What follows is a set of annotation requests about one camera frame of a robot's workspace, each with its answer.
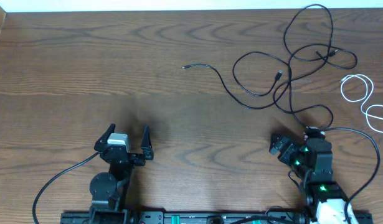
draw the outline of wood grain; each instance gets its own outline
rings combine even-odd
[[[293,85],[294,107],[325,104],[333,126],[367,131],[382,156],[377,178],[353,202],[383,223],[383,134],[371,131],[358,104],[347,103],[339,80],[349,73],[369,75],[376,84],[370,103],[383,104],[383,9],[331,10],[333,44],[353,51],[350,71],[325,66]],[[152,131],[154,161],[135,170],[128,203],[174,210],[262,211],[271,205],[296,207],[301,195],[288,168],[268,153],[270,134],[288,130],[302,136],[292,116],[276,108],[247,110],[230,98],[208,63],[242,100],[232,79],[233,63],[259,50],[283,60],[281,41],[296,10],[192,12],[74,12],[8,14],[0,41],[0,223],[32,223],[32,203],[56,173],[93,154],[95,140],[110,123],[131,136],[139,150],[143,126]],[[304,12],[291,27],[291,49],[326,42],[328,17]],[[303,54],[311,55],[313,49]],[[332,60],[349,64],[348,55]],[[315,64],[292,62],[298,76]],[[268,90],[283,65],[262,56],[237,66],[239,80],[252,91]],[[346,88],[363,94],[359,82]],[[286,99],[281,104],[286,106]],[[314,109],[300,115],[312,125],[328,122]],[[383,123],[373,122],[383,128]],[[328,133],[336,180],[351,195],[376,162],[370,142],[353,133]],[[41,196],[41,223],[58,223],[65,210],[88,210],[92,177],[108,169],[94,159],[55,181]]]

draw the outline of white wall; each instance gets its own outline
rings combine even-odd
[[[6,12],[288,9],[313,3],[328,8],[383,7],[383,0],[0,0]]]

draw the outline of wooden tabletop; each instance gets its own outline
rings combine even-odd
[[[117,132],[130,135],[134,151],[139,151],[144,126],[151,127],[155,158],[135,169],[129,206],[167,211],[298,207],[302,196],[287,177],[289,168],[268,152],[268,145],[274,131],[302,138],[303,128],[275,107],[248,110],[238,105],[208,68],[181,69],[208,63],[241,100],[256,106],[270,103],[271,96],[253,98],[242,91],[231,68],[253,50],[288,60],[282,37],[296,12],[8,14],[0,37],[0,223],[32,223],[32,203],[40,188],[91,156],[95,141],[111,123]],[[366,74],[376,86],[368,104],[383,104],[383,9],[331,12],[333,45],[354,52],[359,63],[352,70],[326,65],[298,80],[293,106],[327,105],[334,127],[356,128],[374,137],[381,168],[352,205],[383,223],[383,134],[370,130],[360,104],[347,102],[339,91],[345,75]],[[292,25],[287,41],[295,50],[327,43],[328,36],[328,16],[310,10]],[[314,48],[304,54],[314,57]],[[342,53],[331,61],[352,63]],[[293,76],[315,66],[293,61]],[[263,93],[279,69],[286,71],[272,58],[253,55],[236,72],[247,88]],[[345,89],[350,98],[364,95],[358,80]],[[287,95],[280,104],[288,106]],[[299,117],[315,126],[329,121],[319,108]],[[372,123],[383,129],[383,122]],[[334,178],[351,195],[371,176],[374,149],[354,133],[327,135],[333,144]],[[64,211],[88,210],[89,183],[107,170],[108,164],[96,158],[57,179],[39,200],[40,222],[58,223]]]

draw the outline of white cable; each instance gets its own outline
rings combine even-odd
[[[358,99],[358,100],[349,100],[348,98],[346,98],[345,94],[343,93],[343,85],[346,83],[346,81],[348,81],[348,80],[351,79],[351,78],[359,78],[360,80],[362,80],[362,81],[364,82],[364,84],[366,84],[366,95],[365,95],[363,98]],[[367,82],[366,82],[366,80],[365,80],[364,78],[367,79],[367,80],[369,80],[370,83],[371,83],[371,91],[370,91],[369,94],[368,94],[368,84],[367,84]],[[377,118],[377,119],[381,119],[381,120],[383,120],[383,118],[381,118],[381,117],[374,116],[374,115],[371,115],[371,114],[368,113],[368,111],[369,111],[371,108],[376,107],[376,106],[379,106],[379,107],[382,107],[382,108],[383,108],[383,105],[371,105],[371,106],[369,106],[369,107],[366,109],[365,112],[363,111],[363,105],[367,102],[367,100],[368,100],[368,99],[370,98],[370,96],[372,95],[372,92],[374,91],[374,84],[373,84],[373,82],[371,81],[371,79],[370,79],[369,77],[365,76],[365,75],[362,75],[362,74],[357,74],[357,75],[346,75],[343,79],[341,79],[340,82],[342,83],[342,84],[341,84],[341,94],[342,94],[343,98],[344,98],[345,100],[348,100],[349,102],[352,102],[352,103],[355,103],[355,102],[364,100],[364,102],[363,102],[363,103],[361,104],[361,106],[360,106],[360,110],[361,110],[361,112],[362,112],[364,115],[366,115],[366,121],[367,121],[368,126],[370,126],[370,128],[373,129],[374,131],[377,131],[377,132],[379,132],[379,133],[383,133],[383,131],[380,131],[380,130],[377,130],[377,129],[373,128],[373,127],[371,126],[371,124],[370,124],[370,121],[368,120],[368,117],[371,117],[371,118]]]

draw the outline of loop of white cable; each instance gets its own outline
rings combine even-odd
[[[362,80],[362,81],[364,82],[364,84],[366,85],[366,95],[365,95],[363,98],[358,99],[358,100],[349,100],[348,98],[346,98],[345,94],[343,93],[343,85],[346,83],[346,81],[348,81],[348,80],[351,79],[351,78],[359,78],[359,79]],[[367,82],[366,82],[366,79],[371,83],[371,91],[370,91],[369,94],[368,94],[368,89],[369,89],[369,87],[368,87],[368,84],[367,84]],[[377,106],[377,107],[382,107],[382,108],[383,108],[383,105],[371,105],[371,106],[369,106],[369,107],[366,109],[366,111],[363,111],[363,105],[364,105],[364,104],[367,102],[367,100],[370,98],[370,96],[372,95],[372,92],[374,92],[374,84],[373,84],[373,82],[371,81],[371,79],[370,79],[369,77],[365,76],[365,75],[362,75],[362,74],[346,75],[346,76],[341,80],[341,83],[342,83],[342,84],[341,84],[341,94],[342,94],[343,98],[344,98],[345,100],[349,101],[349,102],[352,102],[352,103],[355,103],[355,102],[364,100],[363,103],[362,103],[361,106],[360,106],[360,110],[361,110],[361,112],[362,112],[364,115],[366,115],[366,121],[367,121],[368,126],[370,126],[370,128],[373,129],[374,131],[377,131],[377,132],[379,132],[379,133],[383,133],[383,131],[380,131],[380,130],[377,130],[377,129],[373,128],[373,127],[371,126],[371,124],[370,124],[369,119],[368,119],[368,118],[370,117],[370,118],[376,118],[376,119],[381,119],[381,120],[383,120],[383,118],[381,118],[381,117],[374,116],[374,115],[371,115],[371,114],[368,113],[368,111],[369,111],[371,108],[376,107],[376,106]]]

